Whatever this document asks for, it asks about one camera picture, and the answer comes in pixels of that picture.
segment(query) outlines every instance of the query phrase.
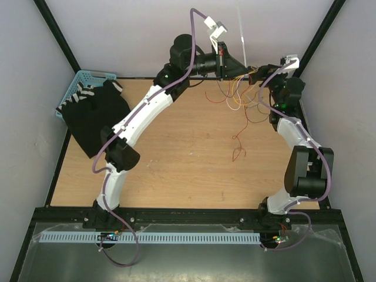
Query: black frame bar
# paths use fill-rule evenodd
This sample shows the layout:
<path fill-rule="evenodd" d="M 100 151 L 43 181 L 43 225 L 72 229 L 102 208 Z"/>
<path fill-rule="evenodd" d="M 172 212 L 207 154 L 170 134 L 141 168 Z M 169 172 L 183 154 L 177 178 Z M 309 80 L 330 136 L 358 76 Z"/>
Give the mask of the black frame bar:
<path fill-rule="evenodd" d="M 70 63 L 72 69 L 77 72 L 81 70 L 76 58 L 73 55 L 67 41 L 64 38 L 58 24 L 56 23 L 51 11 L 49 10 L 45 0 L 34 0 L 36 6 L 41 12 L 56 41 L 61 47 L 64 55 Z M 342 8 L 345 0 L 334 0 L 331 8 L 327 12 L 323 22 L 318 31 L 313 37 L 309 47 L 307 48 L 302 60 L 300 68 L 294 72 L 294 76 L 300 77 L 315 50 L 323 40 L 326 32 L 333 23 L 335 17 Z M 153 79 L 153 78 L 119 78 L 119 79 Z M 303 125 L 307 128 L 304 119 L 303 110 L 299 108 L 302 117 Z M 28 231 L 26 232 L 18 259 L 12 273 L 11 281 L 17 281 L 22 270 L 22 265 L 28 250 L 29 242 L 32 238 L 35 226 L 37 223 L 84 223 L 85 216 L 90 211 L 90 207 L 51 207 L 51 200 L 55 186 L 58 181 L 59 173 L 68 148 L 71 134 L 67 131 L 65 140 L 62 146 L 61 154 L 59 156 L 58 164 L 56 166 L 55 174 L 49 189 L 49 193 L 45 202 L 45 207 L 36 208 L 33 218 L 30 222 Z M 329 199 L 319 202 L 320 210 L 305 210 L 310 217 L 313 224 L 336 224 L 340 229 L 343 242 L 346 246 L 346 251 L 350 259 L 351 268 L 354 273 L 355 280 L 362 282 L 362 274 L 353 250 L 353 246 L 348 235 L 348 231 L 341 213 L 341 210 L 332 209 Z M 135 218 L 132 227 L 138 229 L 140 226 L 148 225 L 150 223 L 161 224 L 222 224 L 224 226 L 236 226 L 240 229 L 255 230 L 266 232 L 267 229 L 257 229 L 256 223 L 259 215 L 258 210 L 254 209 L 137 209 L 137 208 L 120 208 L 118 211 L 120 216 L 128 220 L 131 217 Z M 299 215 L 288 215 L 290 224 L 306 224 L 306 218 Z"/>

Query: wooden table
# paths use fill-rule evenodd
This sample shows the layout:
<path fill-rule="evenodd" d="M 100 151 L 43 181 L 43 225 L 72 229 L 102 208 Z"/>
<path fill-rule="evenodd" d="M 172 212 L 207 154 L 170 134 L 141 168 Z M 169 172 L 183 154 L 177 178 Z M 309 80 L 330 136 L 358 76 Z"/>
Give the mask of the wooden table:
<path fill-rule="evenodd" d="M 122 96 L 133 108 L 145 95 L 151 80 L 120 80 Z M 221 83 L 225 92 L 228 83 Z M 248 93 L 253 97 L 257 87 Z M 233 139 L 246 125 L 243 107 L 231 110 L 215 81 L 190 88 L 162 112 L 139 138 L 135 149 L 141 160 L 125 181 L 122 207 L 205 209 L 256 209 L 283 185 L 290 149 L 268 121 L 249 123 L 239 138 L 243 151 L 233 162 Z M 237 104 L 229 99 L 235 108 Z M 256 108 L 250 120 L 267 117 Z M 72 137 L 52 199 L 52 206 L 91 206 L 98 196 L 104 173 L 93 174 L 89 159 Z M 105 165 L 104 157 L 98 167 Z M 317 203 L 304 203 L 317 209 Z"/>

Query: black cloth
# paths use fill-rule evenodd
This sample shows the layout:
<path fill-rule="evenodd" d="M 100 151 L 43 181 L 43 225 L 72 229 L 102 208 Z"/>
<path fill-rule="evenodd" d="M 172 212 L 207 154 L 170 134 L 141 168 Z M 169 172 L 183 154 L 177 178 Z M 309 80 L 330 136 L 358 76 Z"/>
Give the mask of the black cloth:
<path fill-rule="evenodd" d="M 89 158 L 102 147 L 100 130 L 113 127 L 130 113 L 121 97 L 122 87 L 106 80 L 101 87 L 78 84 L 78 91 L 56 110 L 61 112 L 69 131 Z"/>

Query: light blue laundry basket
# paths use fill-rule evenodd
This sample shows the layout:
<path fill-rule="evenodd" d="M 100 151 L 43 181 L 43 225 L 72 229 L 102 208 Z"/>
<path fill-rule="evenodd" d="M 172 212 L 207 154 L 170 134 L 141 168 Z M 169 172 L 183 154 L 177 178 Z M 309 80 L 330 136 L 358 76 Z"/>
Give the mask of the light blue laundry basket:
<path fill-rule="evenodd" d="M 67 100 L 69 97 L 71 97 L 74 93 L 77 92 L 77 83 L 82 82 L 83 87 L 86 87 L 88 85 L 93 85 L 95 87 L 103 86 L 104 81 L 107 79 L 116 80 L 116 75 L 113 73 L 106 73 L 106 72 L 91 72 L 89 70 L 79 70 L 76 73 L 76 76 L 72 83 L 70 84 L 68 91 L 65 93 L 64 98 L 62 99 L 61 104 L 65 100 Z M 63 118 L 61 113 L 56 111 L 56 116 L 59 118 Z"/>

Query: white wall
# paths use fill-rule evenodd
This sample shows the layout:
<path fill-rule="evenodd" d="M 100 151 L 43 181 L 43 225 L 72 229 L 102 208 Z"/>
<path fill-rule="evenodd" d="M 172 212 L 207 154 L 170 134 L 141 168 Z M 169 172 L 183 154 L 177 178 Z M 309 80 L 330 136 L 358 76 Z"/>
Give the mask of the white wall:
<path fill-rule="evenodd" d="M 375 1 L 347 1 L 302 76 L 313 136 L 334 150 L 330 200 L 365 281 L 376 277 L 375 11 Z"/>
<path fill-rule="evenodd" d="M 174 38 L 190 33 L 194 7 L 229 29 L 223 40 L 240 62 L 240 7 L 248 65 L 301 57 L 333 0 L 46 0 L 81 68 L 119 76 L 156 76 Z M 195 16 L 197 44 L 210 52 L 207 27 Z"/>
<path fill-rule="evenodd" d="M 0 281 L 43 206 L 66 126 L 54 116 L 74 72 L 33 1 L 0 2 Z"/>

